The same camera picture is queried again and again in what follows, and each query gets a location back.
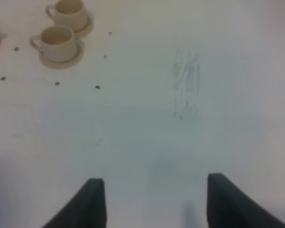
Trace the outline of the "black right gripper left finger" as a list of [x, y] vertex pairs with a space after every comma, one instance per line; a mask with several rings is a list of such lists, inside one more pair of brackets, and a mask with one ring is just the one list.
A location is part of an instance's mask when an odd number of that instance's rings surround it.
[[89, 179], [45, 228], [105, 228], [107, 210], [105, 182]]

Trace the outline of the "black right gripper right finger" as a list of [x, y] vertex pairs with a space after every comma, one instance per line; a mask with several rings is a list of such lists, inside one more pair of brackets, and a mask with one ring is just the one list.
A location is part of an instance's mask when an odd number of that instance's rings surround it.
[[207, 222], [209, 228], [285, 228], [221, 173], [208, 175]]

